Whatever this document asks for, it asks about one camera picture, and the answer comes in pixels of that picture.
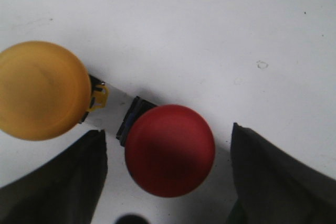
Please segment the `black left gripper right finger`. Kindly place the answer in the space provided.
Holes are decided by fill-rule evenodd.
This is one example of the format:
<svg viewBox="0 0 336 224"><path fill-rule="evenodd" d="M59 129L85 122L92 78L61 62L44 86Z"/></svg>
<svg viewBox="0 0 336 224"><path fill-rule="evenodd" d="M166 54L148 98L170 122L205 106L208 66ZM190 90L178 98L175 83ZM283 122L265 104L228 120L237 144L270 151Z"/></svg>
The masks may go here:
<svg viewBox="0 0 336 224"><path fill-rule="evenodd" d="M335 179L237 123L230 157L238 199L227 223L335 223Z"/></svg>

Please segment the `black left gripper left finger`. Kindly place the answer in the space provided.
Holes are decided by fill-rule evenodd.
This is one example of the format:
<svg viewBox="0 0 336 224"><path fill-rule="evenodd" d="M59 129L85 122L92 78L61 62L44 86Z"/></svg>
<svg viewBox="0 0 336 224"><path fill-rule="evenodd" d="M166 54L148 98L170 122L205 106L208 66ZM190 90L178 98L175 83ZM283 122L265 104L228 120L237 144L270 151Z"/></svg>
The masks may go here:
<svg viewBox="0 0 336 224"><path fill-rule="evenodd" d="M108 172L104 131L91 130L1 188L1 223L91 223Z"/></svg>

